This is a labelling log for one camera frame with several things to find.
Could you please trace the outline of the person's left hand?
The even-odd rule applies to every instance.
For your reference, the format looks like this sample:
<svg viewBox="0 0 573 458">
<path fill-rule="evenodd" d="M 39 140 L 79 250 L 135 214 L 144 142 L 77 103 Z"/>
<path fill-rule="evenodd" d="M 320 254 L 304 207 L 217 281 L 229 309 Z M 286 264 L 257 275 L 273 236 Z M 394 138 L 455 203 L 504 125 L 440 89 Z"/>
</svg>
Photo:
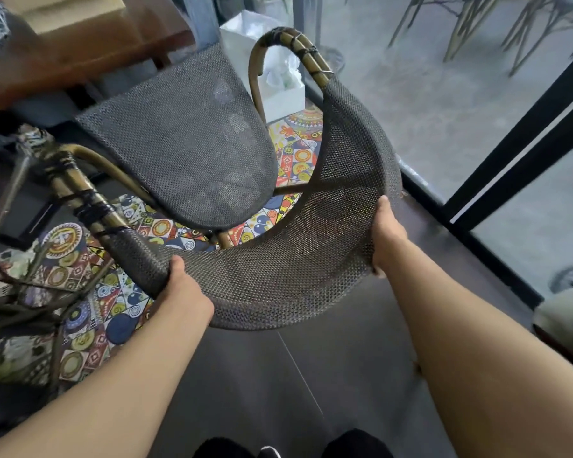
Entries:
<svg viewBox="0 0 573 458">
<path fill-rule="evenodd" d="M 186 281 L 182 283 L 170 283 L 168 277 L 168 282 L 155 303 L 158 308 L 153 314 L 154 317 L 190 327 L 205 329 L 214 315 L 211 300 L 188 273 Z"/>
</svg>

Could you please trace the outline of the person's right hand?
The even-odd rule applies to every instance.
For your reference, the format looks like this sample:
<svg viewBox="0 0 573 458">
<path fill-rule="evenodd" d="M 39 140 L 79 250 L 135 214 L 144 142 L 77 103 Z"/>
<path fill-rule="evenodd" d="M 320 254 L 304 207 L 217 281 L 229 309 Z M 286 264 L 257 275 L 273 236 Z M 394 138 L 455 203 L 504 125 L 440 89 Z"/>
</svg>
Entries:
<svg viewBox="0 0 573 458">
<path fill-rule="evenodd" d="M 393 213 L 392 227 L 371 227 L 373 241 L 372 265 L 374 274 L 378 277 L 389 278 L 392 259 L 392 247 L 401 241 L 408 240 L 407 232 Z"/>
</svg>

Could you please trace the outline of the grey mesh rattan chair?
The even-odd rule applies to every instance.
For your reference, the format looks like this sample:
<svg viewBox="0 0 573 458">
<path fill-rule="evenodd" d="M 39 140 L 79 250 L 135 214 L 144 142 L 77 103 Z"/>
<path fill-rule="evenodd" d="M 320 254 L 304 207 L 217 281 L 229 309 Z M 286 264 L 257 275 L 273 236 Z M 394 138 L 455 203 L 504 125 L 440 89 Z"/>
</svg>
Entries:
<svg viewBox="0 0 573 458">
<path fill-rule="evenodd" d="M 298 57 L 323 99 L 310 179 L 282 187 L 258 84 L 272 46 Z M 150 318 L 176 254 L 213 302 L 213 327 L 278 329 L 326 311 L 371 272 L 368 229 L 378 197 L 395 201 L 401 194 L 397 156 L 303 33 L 278 27 L 262 35 L 248 77 L 251 92 L 216 44 L 89 108 L 76 121 L 108 158 L 21 126 L 10 179 L 0 181 L 0 252 L 27 250 L 45 228 L 76 221 L 153 299 Z M 228 244 L 228 230 L 273 197 L 293 193 L 300 197 L 279 223 L 244 244 Z M 124 194 L 219 248 L 195 252 L 153 243 L 115 207 Z M 0 328 L 77 300 L 75 294 L 45 307 L 15 307 Z"/>
</svg>

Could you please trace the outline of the person's left forearm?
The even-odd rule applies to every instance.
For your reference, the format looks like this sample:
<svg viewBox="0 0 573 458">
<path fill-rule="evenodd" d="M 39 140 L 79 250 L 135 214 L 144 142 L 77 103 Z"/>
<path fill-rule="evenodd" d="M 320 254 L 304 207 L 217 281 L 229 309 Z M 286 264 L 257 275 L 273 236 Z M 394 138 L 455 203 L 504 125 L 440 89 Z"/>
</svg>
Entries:
<svg viewBox="0 0 573 458">
<path fill-rule="evenodd" d="M 147 458 L 213 316 L 164 302 L 124 348 L 0 439 L 0 458 Z"/>
</svg>

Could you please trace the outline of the person's right forearm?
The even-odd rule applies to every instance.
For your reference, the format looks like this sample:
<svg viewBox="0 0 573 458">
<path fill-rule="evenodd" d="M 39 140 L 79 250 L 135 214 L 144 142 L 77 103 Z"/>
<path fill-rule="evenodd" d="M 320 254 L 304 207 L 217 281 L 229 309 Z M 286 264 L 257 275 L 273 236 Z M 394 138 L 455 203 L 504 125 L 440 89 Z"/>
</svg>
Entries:
<svg viewBox="0 0 573 458">
<path fill-rule="evenodd" d="M 573 365 L 411 241 L 386 273 L 459 458 L 573 458 Z"/>
</svg>

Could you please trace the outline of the colourful patterned rug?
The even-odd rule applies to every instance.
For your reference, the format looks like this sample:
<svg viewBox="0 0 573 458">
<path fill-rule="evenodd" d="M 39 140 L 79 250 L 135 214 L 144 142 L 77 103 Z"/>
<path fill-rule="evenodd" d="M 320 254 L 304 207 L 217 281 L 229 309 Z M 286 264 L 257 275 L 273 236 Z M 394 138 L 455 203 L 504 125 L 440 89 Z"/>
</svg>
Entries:
<svg viewBox="0 0 573 458">
<path fill-rule="evenodd" d="M 307 101 L 304 110 L 269 126 L 279 161 L 277 186 L 309 181 L 322 136 L 322 111 Z M 230 246 L 262 236 L 286 217 L 299 193 L 270 199 L 249 220 L 231 230 Z M 153 243 L 195 252 L 213 252 L 217 243 L 198 230 L 159 214 L 134 195 L 119 196 L 114 205 Z M 45 228 L 27 250 L 0 252 L 0 278 L 42 286 L 0 281 L 0 305 L 11 317 L 15 307 L 45 307 L 57 299 L 79 297 L 33 321 L 0 328 L 0 384 L 58 386 L 82 381 L 150 318 L 153 299 L 143 293 L 106 250 L 78 222 Z"/>
</svg>

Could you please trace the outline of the white paper bag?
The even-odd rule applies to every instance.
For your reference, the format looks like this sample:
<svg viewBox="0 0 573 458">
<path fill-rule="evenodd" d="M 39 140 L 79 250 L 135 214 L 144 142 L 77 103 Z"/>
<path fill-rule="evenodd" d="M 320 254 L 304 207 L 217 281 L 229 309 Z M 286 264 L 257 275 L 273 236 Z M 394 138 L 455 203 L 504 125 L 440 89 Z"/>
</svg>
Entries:
<svg viewBox="0 0 573 458">
<path fill-rule="evenodd" d="M 243 10 L 219 28 L 223 49 L 248 92 L 251 91 L 248 65 L 252 48 L 262 34 L 280 26 L 278 19 Z M 272 46 L 267 50 L 263 73 L 258 78 L 267 123 L 305 109 L 305 86 L 299 65 L 299 59 L 286 47 Z"/>
</svg>

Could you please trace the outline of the person's black shoe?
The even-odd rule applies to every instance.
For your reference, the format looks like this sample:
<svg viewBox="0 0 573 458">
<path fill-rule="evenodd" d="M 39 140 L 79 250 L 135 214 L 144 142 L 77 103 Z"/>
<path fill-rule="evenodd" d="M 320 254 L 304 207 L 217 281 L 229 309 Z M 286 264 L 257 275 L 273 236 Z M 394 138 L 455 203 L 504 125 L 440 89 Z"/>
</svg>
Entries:
<svg viewBox="0 0 573 458">
<path fill-rule="evenodd" d="M 205 440 L 194 452 L 192 458 L 282 458 L 280 453 L 271 446 L 265 446 L 257 454 L 237 442 L 214 437 Z"/>
<path fill-rule="evenodd" d="M 351 429 L 332 440 L 321 458 L 395 458 L 387 445 L 361 429 Z"/>
</svg>

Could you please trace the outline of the black leather seat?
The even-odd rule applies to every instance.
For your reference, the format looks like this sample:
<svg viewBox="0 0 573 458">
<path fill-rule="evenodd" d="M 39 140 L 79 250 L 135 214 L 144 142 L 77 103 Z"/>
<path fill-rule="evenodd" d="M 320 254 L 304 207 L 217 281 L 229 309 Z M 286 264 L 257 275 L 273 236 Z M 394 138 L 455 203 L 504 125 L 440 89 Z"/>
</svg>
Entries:
<svg viewBox="0 0 573 458">
<path fill-rule="evenodd" d="M 0 437 L 41 409 L 48 395 L 44 385 L 0 384 Z"/>
</svg>

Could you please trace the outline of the brown wooden table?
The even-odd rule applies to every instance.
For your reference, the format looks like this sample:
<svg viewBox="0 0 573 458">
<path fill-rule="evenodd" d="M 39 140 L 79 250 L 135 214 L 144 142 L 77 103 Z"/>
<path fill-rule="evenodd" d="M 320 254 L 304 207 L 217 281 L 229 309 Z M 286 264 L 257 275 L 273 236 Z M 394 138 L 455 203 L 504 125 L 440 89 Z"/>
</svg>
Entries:
<svg viewBox="0 0 573 458">
<path fill-rule="evenodd" d="M 37 93 L 84 84 L 135 63 L 195 45 L 187 21 L 171 0 L 123 0 L 122 11 L 37 35 L 8 16 L 0 43 L 0 111 Z"/>
</svg>

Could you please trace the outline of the beige cardboard box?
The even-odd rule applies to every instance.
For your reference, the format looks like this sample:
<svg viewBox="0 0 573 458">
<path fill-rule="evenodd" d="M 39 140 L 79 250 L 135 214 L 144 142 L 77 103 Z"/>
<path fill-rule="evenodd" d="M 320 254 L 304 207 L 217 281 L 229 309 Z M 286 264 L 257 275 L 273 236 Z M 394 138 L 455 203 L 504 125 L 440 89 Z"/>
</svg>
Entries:
<svg viewBox="0 0 573 458">
<path fill-rule="evenodd" d="M 0 0 L 35 33 L 44 34 L 125 9 L 123 0 Z"/>
</svg>

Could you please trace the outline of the black metal door frame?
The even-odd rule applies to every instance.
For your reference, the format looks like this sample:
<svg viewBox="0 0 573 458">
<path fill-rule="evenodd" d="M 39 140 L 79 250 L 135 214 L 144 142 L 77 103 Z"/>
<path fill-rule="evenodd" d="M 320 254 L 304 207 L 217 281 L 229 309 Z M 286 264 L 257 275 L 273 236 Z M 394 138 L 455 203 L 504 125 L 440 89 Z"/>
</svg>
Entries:
<svg viewBox="0 0 573 458">
<path fill-rule="evenodd" d="M 443 205 L 400 161 L 405 191 L 530 309 L 541 294 L 473 230 L 573 151 L 573 61 Z"/>
</svg>

